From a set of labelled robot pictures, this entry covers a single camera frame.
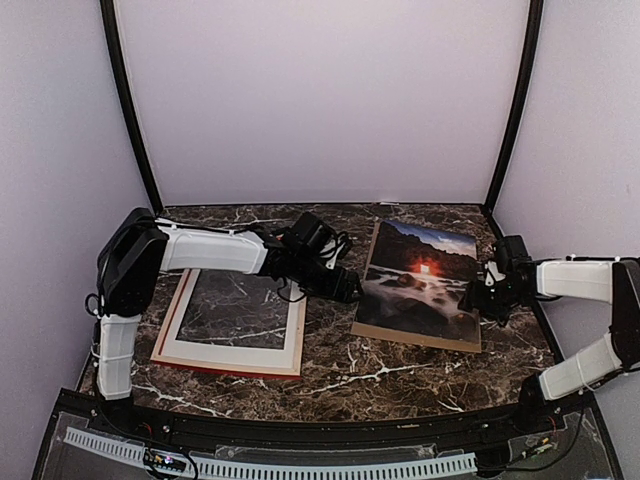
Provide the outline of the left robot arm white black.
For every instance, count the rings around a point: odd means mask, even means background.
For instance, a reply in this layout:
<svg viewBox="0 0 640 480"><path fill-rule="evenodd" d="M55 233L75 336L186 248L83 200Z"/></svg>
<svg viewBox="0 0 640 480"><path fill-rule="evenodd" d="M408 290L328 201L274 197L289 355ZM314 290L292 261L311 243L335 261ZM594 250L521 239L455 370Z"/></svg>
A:
<svg viewBox="0 0 640 480"><path fill-rule="evenodd" d="M352 241L316 215L305 212L291 226L273 232L224 230L163 219L138 207L125 218L97 258L94 386L106 401L103 421L120 436L141 427L140 412L124 399L131 394L131 362L142 314L158 276L183 269L233 271L269 277L299 287L304 298L358 301L357 272L339 265Z"/></svg>

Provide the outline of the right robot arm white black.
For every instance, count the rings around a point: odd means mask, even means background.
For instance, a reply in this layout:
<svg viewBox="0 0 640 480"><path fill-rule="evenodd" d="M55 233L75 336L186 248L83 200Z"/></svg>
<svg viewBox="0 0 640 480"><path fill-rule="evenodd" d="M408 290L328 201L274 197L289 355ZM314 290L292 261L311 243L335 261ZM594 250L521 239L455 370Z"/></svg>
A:
<svg viewBox="0 0 640 480"><path fill-rule="evenodd" d="M523 382L518 405L510 413L511 426L521 434L530 434L545 422L553 402L639 370L639 261L635 258L492 260L467 285L458 307L504 325L514 308L557 297L609 304L611 325L601 339Z"/></svg>

